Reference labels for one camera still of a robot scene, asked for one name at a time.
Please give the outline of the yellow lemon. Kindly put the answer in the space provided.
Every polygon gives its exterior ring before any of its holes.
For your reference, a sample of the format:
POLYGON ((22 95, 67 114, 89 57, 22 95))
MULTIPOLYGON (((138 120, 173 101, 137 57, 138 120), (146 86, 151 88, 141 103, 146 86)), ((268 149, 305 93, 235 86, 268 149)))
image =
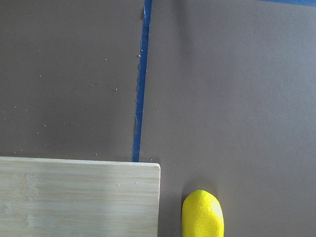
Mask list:
POLYGON ((223 212, 214 195, 205 190, 196 190, 185 198, 182 205, 182 236, 224 236, 223 212))

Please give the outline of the wooden cutting board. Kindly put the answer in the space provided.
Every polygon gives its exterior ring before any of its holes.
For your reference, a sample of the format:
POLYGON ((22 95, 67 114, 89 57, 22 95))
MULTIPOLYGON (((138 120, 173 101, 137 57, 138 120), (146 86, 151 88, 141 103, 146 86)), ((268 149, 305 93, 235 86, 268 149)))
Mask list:
POLYGON ((155 237, 160 165, 0 159, 3 237, 155 237))

